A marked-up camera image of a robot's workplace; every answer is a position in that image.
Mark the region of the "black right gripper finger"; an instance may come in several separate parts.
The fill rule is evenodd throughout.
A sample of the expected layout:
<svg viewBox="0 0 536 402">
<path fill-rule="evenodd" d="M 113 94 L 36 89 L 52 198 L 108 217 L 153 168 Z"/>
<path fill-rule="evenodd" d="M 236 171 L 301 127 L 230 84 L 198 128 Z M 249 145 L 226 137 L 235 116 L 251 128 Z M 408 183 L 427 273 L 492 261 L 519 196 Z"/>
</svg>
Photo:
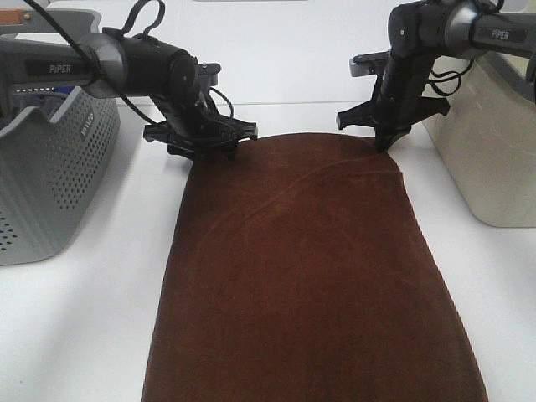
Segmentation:
<svg viewBox="0 0 536 402">
<path fill-rule="evenodd" d="M 377 152 L 386 152 L 400 138 L 410 133 L 410 130 L 376 130 L 375 149 Z"/>
</svg>

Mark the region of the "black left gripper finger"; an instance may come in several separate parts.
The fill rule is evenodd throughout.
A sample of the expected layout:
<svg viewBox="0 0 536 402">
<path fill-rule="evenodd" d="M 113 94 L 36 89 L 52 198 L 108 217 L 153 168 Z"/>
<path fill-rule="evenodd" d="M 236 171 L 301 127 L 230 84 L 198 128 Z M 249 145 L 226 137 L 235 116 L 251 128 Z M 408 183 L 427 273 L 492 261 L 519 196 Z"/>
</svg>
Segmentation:
<svg viewBox="0 0 536 402">
<path fill-rule="evenodd" d="M 235 156 L 238 152 L 238 144 L 239 142 L 238 141 L 231 141 L 231 142 L 226 142 L 222 147 L 221 147 L 221 152 L 229 159 L 229 160 L 234 160 L 235 159 Z"/>
<path fill-rule="evenodd" d="M 196 147 L 184 146 L 182 144 L 168 144 L 167 153 L 172 156 L 184 157 L 190 161 L 193 161 L 197 154 Z"/>
</svg>

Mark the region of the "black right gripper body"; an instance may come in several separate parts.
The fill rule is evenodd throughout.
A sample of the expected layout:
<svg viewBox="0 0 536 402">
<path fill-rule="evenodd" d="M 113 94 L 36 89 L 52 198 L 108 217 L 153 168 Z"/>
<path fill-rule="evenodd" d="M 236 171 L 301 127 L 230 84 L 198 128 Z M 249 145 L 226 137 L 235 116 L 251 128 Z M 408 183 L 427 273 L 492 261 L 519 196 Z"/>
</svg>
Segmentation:
<svg viewBox="0 0 536 402">
<path fill-rule="evenodd" d="M 337 113 L 338 129 L 347 126 L 368 126 L 376 130 L 410 130 L 411 127 L 436 114 L 446 115 L 450 104 L 446 98 L 423 96 L 434 54 L 401 57 L 389 52 L 389 60 L 381 76 L 376 76 L 370 100 Z"/>
</svg>

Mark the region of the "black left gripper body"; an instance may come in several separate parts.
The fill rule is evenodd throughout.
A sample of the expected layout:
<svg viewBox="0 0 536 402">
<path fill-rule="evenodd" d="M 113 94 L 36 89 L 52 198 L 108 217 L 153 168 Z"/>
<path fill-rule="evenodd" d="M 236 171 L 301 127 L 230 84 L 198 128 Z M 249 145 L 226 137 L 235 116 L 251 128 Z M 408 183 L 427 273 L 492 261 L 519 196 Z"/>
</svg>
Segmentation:
<svg viewBox="0 0 536 402">
<path fill-rule="evenodd" d="M 196 147 L 196 157 L 200 157 L 221 152 L 226 142 L 257 139 L 255 123 L 220 114 L 210 98 L 202 97 L 189 106 L 158 96 L 152 101 L 165 120 L 145 126 L 143 138 L 147 142 Z"/>
</svg>

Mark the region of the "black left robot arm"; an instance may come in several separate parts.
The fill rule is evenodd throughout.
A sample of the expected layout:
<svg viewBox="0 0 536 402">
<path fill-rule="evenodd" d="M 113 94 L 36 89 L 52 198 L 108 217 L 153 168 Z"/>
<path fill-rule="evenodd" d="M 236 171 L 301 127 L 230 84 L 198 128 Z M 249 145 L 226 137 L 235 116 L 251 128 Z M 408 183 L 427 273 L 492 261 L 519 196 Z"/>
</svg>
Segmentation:
<svg viewBox="0 0 536 402">
<path fill-rule="evenodd" d="M 145 126 L 146 141 L 167 144 L 188 159 L 212 151 L 235 156 L 257 126 L 222 115 L 210 95 L 219 64 L 200 64 L 188 51 L 116 29 L 91 33 L 72 46 L 24 39 L 1 41 L 1 115 L 13 116 L 16 90 L 79 86 L 95 98 L 149 97 L 162 122 Z"/>
</svg>

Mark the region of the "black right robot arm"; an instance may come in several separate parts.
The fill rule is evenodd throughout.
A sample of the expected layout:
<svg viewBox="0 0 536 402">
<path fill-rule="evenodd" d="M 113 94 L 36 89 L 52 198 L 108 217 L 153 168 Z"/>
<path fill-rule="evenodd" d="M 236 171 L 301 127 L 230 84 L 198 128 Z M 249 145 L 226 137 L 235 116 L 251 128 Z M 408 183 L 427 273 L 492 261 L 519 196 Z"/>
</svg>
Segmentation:
<svg viewBox="0 0 536 402">
<path fill-rule="evenodd" d="M 501 13 L 501 2 L 417 1 L 394 8 L 388 21 L 390 49 L 358 54 L 349 65 L 353 77 L 375 75 L 369 101 L 336 117 L 339 129 L 374 129 L 379 152 L 389 149 L 411 127 L 436 114 L 447 115 L 446 95 L 422 95 L 441 56 L 473 60 L 487 51 L 528 59 L 526 80 L 535 81 L 535 16 Z"/>
</svg>

